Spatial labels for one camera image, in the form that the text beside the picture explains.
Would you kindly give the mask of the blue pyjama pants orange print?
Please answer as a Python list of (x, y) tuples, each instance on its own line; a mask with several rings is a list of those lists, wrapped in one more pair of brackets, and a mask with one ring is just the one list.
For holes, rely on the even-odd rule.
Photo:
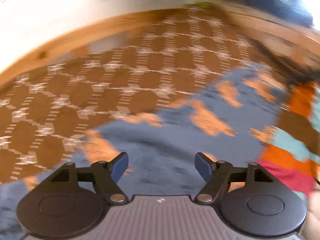
[(35, 126), (34, 144), (20, 162), (39, 164), (44, 171), (1, 186), (1, 239), (22, 236), (17, 203), (53, 171), (39, 151), (62, 157), (59, 165), (71, 161), (80, 167), (126, 152), (129, 167), (119, 184), (129, 197), (195, 196), (203, 185), (194, 166), (196, 153), (240, 167), (257, 160), (264, 147), (258, 133), (275, 123), (285, 95), (286, 86), (252, 62), (156, 112), (132, 114), (119, 107), (109, 112), (111, 122), (88, 129), (85, 122), (97, 116), (97, 108), (83, 109), (70, 135), (66, 135), (72, 129), (70, 116), (63, 128), (52, 123)]

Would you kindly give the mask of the brown PF patterned duvet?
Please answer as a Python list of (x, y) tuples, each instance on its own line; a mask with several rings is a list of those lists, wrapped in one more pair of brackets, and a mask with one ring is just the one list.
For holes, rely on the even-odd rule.
[[(63, 128), (70, 116), (70, 135), (83, 109), (97, 108), (97, 116), (85, 122), (88, 129), (111, 122), (109, 112), (119, 107), (132, 114), (156, 112), (252, 62), (286, 86), (272, 127), (295, 87), (310, 81), (319, 86), (316, 71), (271, 52), (221, 10), (197, 7), (148, 25), (120, 48), (19, 75), (1, 91), (1, 186), (44, 171), (39, 164), (20, 162), (34, 144), (35, 126)], [(53, 170), (60, 166), (62, 157), (38, 155)]]

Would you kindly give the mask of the orange patchwork blanket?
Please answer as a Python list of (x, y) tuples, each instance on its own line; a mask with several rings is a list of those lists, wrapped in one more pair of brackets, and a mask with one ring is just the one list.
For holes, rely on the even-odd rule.
[(265, 144), (258, 163), (306, 199), (319, 175), (319, 86), (295, 87), (287, 105), (274, 127), (250, 133)]

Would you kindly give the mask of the wooden bed frame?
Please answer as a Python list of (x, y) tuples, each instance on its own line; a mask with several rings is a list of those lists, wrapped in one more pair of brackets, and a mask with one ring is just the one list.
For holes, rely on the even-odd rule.
[[(258, 32), (253, 38), (262, 40), (265, 34), (272, 35), (292, 44), (298, 50), (292, 58), (301, 62), (306, 51), (319, 55), (319, 31), (289, 23), (266, 12), (224, 0), (211, 0), (210, 3), (223, 10), (235, 25)], [(74, 52), (77, 56), (88, 53), (88, 45), (107, 36), (125, 31), (138, 31), (160, 21), (177, 9), (160, 9), (134, 12), (107, 18), (74, 31), (70, 31), (48, 41), (20, 57), (1, 72), (1, 86), (19, 74), (47, 65), (57, 57)]]

